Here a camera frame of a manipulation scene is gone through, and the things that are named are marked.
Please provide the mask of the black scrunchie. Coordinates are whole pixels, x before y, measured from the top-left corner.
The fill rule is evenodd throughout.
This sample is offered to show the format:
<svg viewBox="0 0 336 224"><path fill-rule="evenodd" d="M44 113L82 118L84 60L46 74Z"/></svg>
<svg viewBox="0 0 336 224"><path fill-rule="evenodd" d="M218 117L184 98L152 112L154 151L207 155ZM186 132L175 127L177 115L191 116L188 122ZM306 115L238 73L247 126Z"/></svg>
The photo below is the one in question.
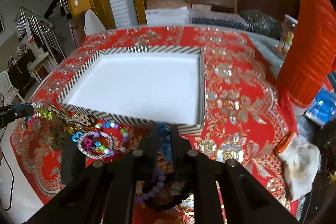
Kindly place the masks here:
<svg viewBox="0 0 336 224"><path fill-rule="evenodd" d="M152 183L144 182L142 193L149 196L149 192L153 192L153 188L157 186L159 181ZM187 181L167 180L163 182L163 188L159 189L153 197L143 200L145 205L155 211L165 211L181 204L188 199L189 195L193 194L191 184Z"/></svg>

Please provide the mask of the black plastic bag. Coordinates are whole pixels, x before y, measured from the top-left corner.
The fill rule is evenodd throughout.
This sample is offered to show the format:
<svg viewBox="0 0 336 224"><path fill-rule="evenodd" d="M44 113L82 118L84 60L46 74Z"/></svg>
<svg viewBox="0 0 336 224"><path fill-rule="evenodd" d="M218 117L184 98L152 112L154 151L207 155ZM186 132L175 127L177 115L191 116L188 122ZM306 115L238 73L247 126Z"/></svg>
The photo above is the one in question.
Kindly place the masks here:
<svg viewBox="0 0 336 224"><path fill-rule="evenodd" d="M246 21L247 31L277 40L280 39L282 23L274 17L259 10L245 10L240 12L239 15Z"/></svg>

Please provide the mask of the wooden chair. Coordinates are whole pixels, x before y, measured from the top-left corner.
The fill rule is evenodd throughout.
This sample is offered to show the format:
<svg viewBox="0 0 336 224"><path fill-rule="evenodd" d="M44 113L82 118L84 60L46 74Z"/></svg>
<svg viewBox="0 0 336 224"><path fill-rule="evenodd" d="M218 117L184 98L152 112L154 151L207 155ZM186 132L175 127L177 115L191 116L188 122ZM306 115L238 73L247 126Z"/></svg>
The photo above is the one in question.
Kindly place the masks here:
<svg viewBox="0 0 336 224"><path fill-rule="evenodd" d="M238 0L187 0L187 4L192 8L193 5L205 5L231 9L234 14L238 11Z"/></svg>

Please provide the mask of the silver rhinestone bangle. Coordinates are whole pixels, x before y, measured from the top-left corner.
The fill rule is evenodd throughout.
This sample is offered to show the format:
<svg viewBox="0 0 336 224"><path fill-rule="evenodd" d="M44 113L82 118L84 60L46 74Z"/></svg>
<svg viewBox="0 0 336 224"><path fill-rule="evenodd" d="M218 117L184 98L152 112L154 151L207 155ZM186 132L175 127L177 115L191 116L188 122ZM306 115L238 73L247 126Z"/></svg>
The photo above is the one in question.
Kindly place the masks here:
<svg viewBox="0 0 336 224"><path fill-rule="evenodd" d="M114 151L114 137L102 131L77 132L73 136L77 141L77 148L86 157L101 160L110 157Z"/></svg>

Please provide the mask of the white ironing board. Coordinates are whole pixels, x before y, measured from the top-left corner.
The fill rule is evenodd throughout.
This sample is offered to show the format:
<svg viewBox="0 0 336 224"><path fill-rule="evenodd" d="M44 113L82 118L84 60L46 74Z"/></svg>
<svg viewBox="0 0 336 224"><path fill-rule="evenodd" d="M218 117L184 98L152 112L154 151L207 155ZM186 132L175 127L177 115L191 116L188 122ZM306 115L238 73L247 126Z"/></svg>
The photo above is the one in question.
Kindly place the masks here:
<svg viewBox="0 0 336 224"><path fill-rule="evenodd" d="M84 14L84 32L86 36L93 34L99 34L106 31L106 28L97 17L97 15L91 10L87 10Z"/></svg>

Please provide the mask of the metal stair railing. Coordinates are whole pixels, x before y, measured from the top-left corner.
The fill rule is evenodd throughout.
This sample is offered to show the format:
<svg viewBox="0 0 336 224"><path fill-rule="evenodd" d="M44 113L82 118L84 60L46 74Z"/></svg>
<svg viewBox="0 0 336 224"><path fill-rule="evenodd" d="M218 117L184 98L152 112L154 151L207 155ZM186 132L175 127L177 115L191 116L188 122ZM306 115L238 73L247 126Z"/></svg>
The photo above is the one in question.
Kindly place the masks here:
<svg viewBox="0 0 336 224"><path fill-rule="evenodd" d="M54 32L54 24L39 14L21 6L14 20L19 37L27 37L27 26L30 28L32 38L38 37L42 45L48 50L52 60L59 65L66 59Z"/></svg>

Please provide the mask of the striped white jewelry box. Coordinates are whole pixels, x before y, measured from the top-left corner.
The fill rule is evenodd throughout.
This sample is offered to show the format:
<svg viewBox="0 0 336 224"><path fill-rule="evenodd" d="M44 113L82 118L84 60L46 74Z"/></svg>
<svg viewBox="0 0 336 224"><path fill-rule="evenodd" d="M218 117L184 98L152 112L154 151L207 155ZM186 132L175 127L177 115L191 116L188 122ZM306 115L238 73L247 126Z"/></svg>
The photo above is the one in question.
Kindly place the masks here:
<svg viewBox="0 0 336 224"><path fill-rule="evenodd" d="M202 50L133 46L100 50L80 65L58 101L67 110L124 125L176 125L199 135L205 125Z"/></svg>

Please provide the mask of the white crumpled cloth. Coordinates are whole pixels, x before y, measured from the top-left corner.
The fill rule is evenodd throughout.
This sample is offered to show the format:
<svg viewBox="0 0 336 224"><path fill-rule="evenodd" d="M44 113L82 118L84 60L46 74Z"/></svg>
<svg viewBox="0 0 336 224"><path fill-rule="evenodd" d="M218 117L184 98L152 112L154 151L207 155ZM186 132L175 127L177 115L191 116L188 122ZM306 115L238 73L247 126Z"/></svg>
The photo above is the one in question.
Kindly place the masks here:
<svg viewBox="0 0 336 224"><path fill-rule="evenodd" d="M281 139L275 154L284 167L288 199L296 201L311 192L319 168L319 148L290 132Z"/></svg>

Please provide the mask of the leopard print bow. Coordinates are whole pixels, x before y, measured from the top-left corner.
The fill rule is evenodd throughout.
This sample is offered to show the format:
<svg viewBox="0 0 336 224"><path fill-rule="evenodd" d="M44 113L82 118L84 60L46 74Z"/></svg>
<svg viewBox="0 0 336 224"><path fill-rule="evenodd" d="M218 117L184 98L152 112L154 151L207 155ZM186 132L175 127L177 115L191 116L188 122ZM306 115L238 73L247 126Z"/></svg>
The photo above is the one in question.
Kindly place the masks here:
<svg viewBox="0 0 336 224"><path fill-rule="evenodd" d="M95 119L87 114L76 114L66 111L64 108L60 110L53 105L48 105L47 110L52 112L54 116L63 120L66 124L74 124L77 126L93 126Z"/></svg>

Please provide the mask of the white storage box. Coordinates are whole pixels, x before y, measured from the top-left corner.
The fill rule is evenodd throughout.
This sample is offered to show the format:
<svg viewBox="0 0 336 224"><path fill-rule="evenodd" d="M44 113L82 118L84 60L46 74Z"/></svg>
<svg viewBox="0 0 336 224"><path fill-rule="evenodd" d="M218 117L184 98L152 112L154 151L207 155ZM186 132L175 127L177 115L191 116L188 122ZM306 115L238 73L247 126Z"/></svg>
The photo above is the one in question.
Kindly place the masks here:
<svg viewBox="0 0 336 224"><path fill-rule="evenodd" d="M189 9L147 9L145 10L148 26L172 26L189 24Z"/></svg>

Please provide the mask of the blue plastic object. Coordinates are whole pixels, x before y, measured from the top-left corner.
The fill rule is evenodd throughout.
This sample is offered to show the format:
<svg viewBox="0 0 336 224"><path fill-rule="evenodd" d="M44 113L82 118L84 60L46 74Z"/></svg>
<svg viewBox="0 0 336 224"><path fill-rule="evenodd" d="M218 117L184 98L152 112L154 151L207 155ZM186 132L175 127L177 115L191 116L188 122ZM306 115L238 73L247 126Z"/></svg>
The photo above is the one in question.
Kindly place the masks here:
<svg viewBox="0 0 336 224"><path fill-rule="evenodd" d="M305 116L321 127L335 119L335 92L321 89L306 109Z"/></svg>

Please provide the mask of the orange knitted sleeve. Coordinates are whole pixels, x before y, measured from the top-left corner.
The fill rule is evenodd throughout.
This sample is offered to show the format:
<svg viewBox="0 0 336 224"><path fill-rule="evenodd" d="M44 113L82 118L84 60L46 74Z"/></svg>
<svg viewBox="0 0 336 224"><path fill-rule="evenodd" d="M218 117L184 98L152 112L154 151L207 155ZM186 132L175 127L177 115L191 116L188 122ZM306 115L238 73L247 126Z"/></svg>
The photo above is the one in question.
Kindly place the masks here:
<svg viewBox="0 0 336 224"><path fill-rule="evenodd" d="M292 45L277 76L297 107L306 108L335 71L335 9L329 0L300 0Z"/></svg>

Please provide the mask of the red gold floral tablecloth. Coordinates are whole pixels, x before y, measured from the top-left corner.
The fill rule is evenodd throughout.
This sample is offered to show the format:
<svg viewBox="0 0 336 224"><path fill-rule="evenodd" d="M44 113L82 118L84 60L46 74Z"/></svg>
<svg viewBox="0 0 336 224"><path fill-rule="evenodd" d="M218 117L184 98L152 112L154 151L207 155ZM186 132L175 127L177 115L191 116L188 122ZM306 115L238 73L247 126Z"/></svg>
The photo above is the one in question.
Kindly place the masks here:
<svg viewBox="0 0 336 224"><path fill-rule="evenodd" d="M159 183L149 196L158 193L164 181L177 180L171 125L155 122L150 128L141 128L92 116L93 126L77 126L66 124L47 110L48 105L63 108L58 101L61 91L92 54L133 46L202 50L205 125L199 135L178 132L189 140L192 149L224 164L225 179L216 182L224 223L295 223L295 203L288 199L282 164L275 154L281 139L296 130L290 103L278 94L263 57L247 35L212 27L141 27L95 34L51 73L30 102L34 114L20 121L11 137L19 165L43 202L29 223L105 223L110 183L107 165L137 149L155 123L158 152L153 182ZM74 135L79 131L112 135L114 151L101 160L85 157L84 171L63 185L64 141L70 136L77 143ZM137 182L132 223L195 223L194 194L172 209L155 211L143 201L149 197L142 193L144 182Z"/></svg>

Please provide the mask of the black hair clip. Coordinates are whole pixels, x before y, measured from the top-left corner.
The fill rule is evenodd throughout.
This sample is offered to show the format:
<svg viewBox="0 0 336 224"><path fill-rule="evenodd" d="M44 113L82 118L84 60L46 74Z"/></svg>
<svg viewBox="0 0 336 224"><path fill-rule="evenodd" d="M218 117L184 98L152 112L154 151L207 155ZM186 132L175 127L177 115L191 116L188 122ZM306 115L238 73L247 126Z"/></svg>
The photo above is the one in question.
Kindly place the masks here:
<svg viewBox="0 0 336 224"><path fill-rule="evenodd" d="M63 185L68 185L85 169L85 155L80 152L77 143L66 137L62 150L60 177Z"/></svg>

